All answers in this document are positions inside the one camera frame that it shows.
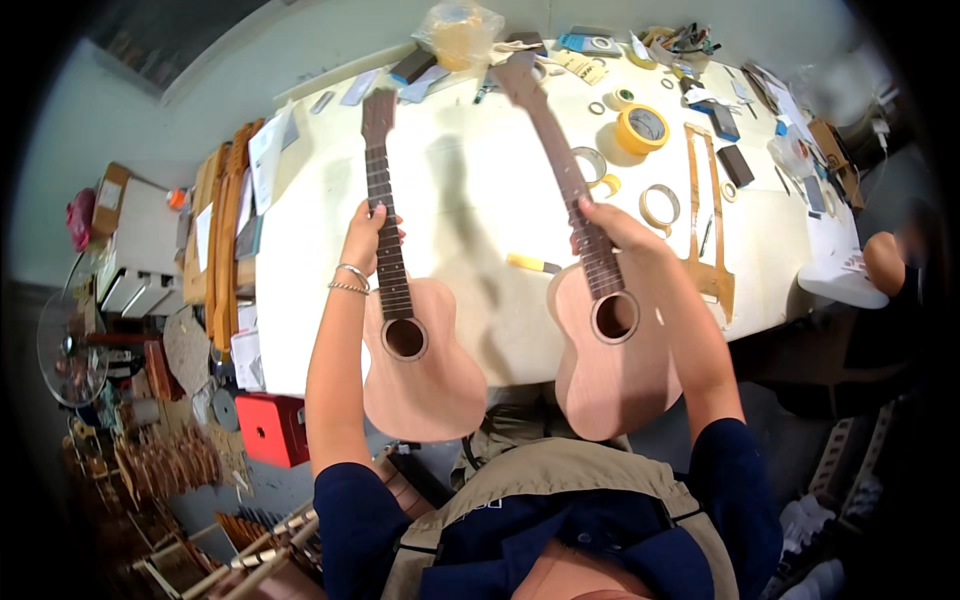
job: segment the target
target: table surface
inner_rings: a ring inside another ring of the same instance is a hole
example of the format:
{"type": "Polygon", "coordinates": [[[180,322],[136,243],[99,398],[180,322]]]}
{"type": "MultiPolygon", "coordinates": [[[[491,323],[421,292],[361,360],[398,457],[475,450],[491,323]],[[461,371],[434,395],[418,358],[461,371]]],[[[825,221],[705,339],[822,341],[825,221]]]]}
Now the table surface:
{"type": "MultiPolygon", "coordinates": [[[[690,175],[684,122],[712,132],[709,117],[682,106],[676,78],[665,67],[641,69],[626,59],[607,59],[610,73],[590,86],[570,73],[549,78],[543,87],[571,147],[601,152],[608,173],[623,183],[606,200],[639,214],[640,193],[654,183],[669,186],[681,214],[667,243],[679,258],[689,251],[690,175]],[[673,89],[660,81],[670,80],[673,89]],[[630,156],[614,138],[617,113],[589,112],[618,85],[667,121],[670,137],[648,156],[630,156]]],[[[755,92],[732,67],[735,78],[755,92]]],[[[334,100],[319,115],[309,109],[325,90],[295,103],[300,139],[281,155],[274,205],[263,224],[256,258],[256,302],[264,376],[269,392],[302,395],[317,327],[350,216],[366,198],[362,108],[340,106],[352,79],[327,89],[334,100]]],[[[705,86],[728,98],[731,76],[712,64],[705,86]]],[[[407,231],[403,256],[411,277],[434,277],[457,300],[457,337],[477,360],[491,386],[555,378],[563,349],[560,330],[546,309],[550,275],[506,263],[518,252],[562,266],[572,264],[560,191],[527,113],[502,93],[487,94],[475,105],[477,82],[456,84],[430,94],[419,105],[399,106],[388,135],[396,211],[407,231]]],[[[727,326],[719,304],[708,303],[728,340],[782,324],[806,314],[812,297],[795,278],[811,260],[807,206],[795,189],[788,195],[766,150],[776,118],[754,104],[735,115],[737,146],[755,180],[739,190],[736,203],[723,202],[727,270],[736,277],[733,321],[727,326]]],[[[699,136],[697,165],[701,208],[698,239],[712,211],[707,150],[699,136]]],[[[714,150],[730,142],[713,137],[714,150]]],[[[717,161],[720,181],[726,180],[717,161]]],[[[606,185],[593,190],[604,200],[606,185]]],[[[651,201],[655,216],[668,220],[669,203],[651,201]]],[[[831,219],[826,214],[823,219],[831,219]]],[[[714,235],[702,259],[714,264],[714,235]]]]}

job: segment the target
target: fretboard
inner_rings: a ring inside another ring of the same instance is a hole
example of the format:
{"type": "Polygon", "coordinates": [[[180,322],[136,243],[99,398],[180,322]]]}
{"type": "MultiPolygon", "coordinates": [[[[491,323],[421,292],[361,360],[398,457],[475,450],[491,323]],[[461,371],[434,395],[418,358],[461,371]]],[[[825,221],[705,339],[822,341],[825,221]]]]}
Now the fretboard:
{"type": "Polygon", "coordinates": [[[584,176],[580,172],[580,166],[566,142],[557,119],[545,102],[543,110],[530,111],[530,118],[540,136],[540,142],[550,160],[550,166],[553,167],[557,184],[560,186],[567,216],[580,245],[580,260],[587,273],[587,282],[593,299],[600,300],[624,289],[623,276],[620,274],[616,255],[613,254],[610,238],[604,230],[588,221],[577,205],[581,196],[589,198],[589,192],[584,176]]]}
{"type": "Polygon", "coordinates": [[[376,277],[380,282],[380,304],[384,321],[411,319],[414,316],[410,301],[407,272],[403,268],[400,235],[396,228],[394,195],[390,187],[390,166],[386,146],[374,146],[366,151],[367,194],[370,210],[378,204],[387,208],[387,221],[380,229],[376,249],[376,277]]]}

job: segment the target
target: stool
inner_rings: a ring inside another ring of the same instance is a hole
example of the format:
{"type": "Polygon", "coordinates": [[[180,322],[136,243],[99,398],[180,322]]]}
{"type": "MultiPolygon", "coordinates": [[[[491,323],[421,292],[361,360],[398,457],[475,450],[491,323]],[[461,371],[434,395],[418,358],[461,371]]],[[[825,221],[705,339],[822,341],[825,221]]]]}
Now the stool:
{"type": "Polygon", "coordinates": [[[242,394],[235,402],[248,456],[286,468],[310,460],[301,398],[242,394]]]}

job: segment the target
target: guitar body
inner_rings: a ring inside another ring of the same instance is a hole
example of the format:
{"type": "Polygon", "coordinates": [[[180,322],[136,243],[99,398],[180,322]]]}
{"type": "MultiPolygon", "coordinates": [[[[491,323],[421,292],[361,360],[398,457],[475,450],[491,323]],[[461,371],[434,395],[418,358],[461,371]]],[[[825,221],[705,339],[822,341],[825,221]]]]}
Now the guitar body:
{"type": "Polygon", "coordinates": [[[673,406],[682,391],[651,282],[622,254],[615,256],[625,285],[615,307],[627,329],[622,337],[598,330],[598,319],[610,316],[604,314],[610,297],[593,299],[580,263],[557,273],[547,289],[547,307],[566,339],[557,402],[577,435],[596,442],[635,431],[673,406]]]}
{"type": "Polygon", "coordinates": [[[445,442],[480,426],[487,379],[457,343],[456,301],[435,279],[408,279],[414,319],[385,321],[381,290],[367,297],[363,339],[371,355],[364,410],[377,429],[407,442],[445,442]]]}

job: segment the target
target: wooden ukulele neck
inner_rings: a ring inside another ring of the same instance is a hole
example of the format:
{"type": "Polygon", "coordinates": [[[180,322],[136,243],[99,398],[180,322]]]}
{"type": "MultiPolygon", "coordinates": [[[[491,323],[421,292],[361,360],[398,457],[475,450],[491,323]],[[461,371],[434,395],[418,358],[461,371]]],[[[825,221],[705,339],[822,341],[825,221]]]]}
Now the wooden ukulele neck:
{"type": "Polygon", "coordinates": [[[363,103],[363,135],[367,140],[367,202],[370,210],[378,204],[387,208],[387,221],[380,228],[376,248],[376,276],[380,282],[380,307],[384,321],[412,319],[413,302],[407,285],[407,272],[400,252],[396,228],[394,194],[390,187],[387,163],[387,132],[394,127],[396,92],[378,89],[363,103]]]}
{"type": "Polygon", "coordinates": [[[546,94],[530,75],[533,53],[517,52],[510,59],[493,68],[493,75],[513,104],[530,114],[540,143],[546,151],[554,177],[560,186],[570,224],[580,245],[580,258],[587,273],[590,293],[599,300],[624,289],[623,276],[613,254],[610,238],[580,211],[577,202],[588,197],[587,183],[576,158],[566,142],[563,130],[546,104],[546,94]]]}

